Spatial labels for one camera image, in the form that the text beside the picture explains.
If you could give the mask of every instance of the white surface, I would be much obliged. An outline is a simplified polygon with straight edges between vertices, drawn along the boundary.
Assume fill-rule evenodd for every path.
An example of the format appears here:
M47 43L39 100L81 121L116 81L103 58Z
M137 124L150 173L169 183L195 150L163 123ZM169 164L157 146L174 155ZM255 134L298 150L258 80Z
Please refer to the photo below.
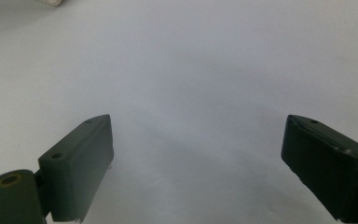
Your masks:
M358 141L358 1L0 0L0 174L106 113L84 223L336 223L280 152L289 113Z

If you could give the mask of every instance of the round hole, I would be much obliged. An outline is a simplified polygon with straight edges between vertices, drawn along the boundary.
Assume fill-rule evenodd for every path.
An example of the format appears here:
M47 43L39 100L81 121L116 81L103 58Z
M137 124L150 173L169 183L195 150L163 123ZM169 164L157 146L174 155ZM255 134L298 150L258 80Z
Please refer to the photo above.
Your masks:
M0 187L1 188L7 188L10 186L13 186L20 182L21 175L20 174L13 174L13 175L7 175L0 179Z
M51 158L52 158L52 159L58 159L58 158L60 158L61 156L62 156L61 153L56 153L56 154L53 154L53 155L51 156Z

